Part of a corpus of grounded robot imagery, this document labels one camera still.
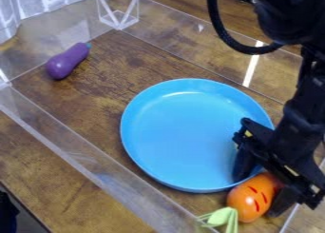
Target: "wooden table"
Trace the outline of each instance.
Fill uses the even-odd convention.
[[[157,1],[209,20],[206,0]],[[254,23],[256,16],[250,6],[234,0],[221,0],[221,8],[229,29],[266,40]],[[161,81],[186,77],[213,79],[241,89],[266,108],[274,124],[281,117],[281,102],[121,31],[110,31],[91,43],[90,57],[67,79],[54,82],[40,67],[14,80],[15,88],[194,215],[217,210],[225,204],[226,192],[193,195],[175,191],[149,178],[133,163],[119,142],[123,108],[145,88]],[[292,69],[284,69],[284,73],[292,73]],[[286,81],[277,79],[274,82],[280,87]],[[3,113],[0,133],[2,183],[50,230],[87,233],[154,232],[141,218]],[[278,232],[286,216],[288,213],[277,219],[261,218],[256,223],[242,224],[240,232]]]

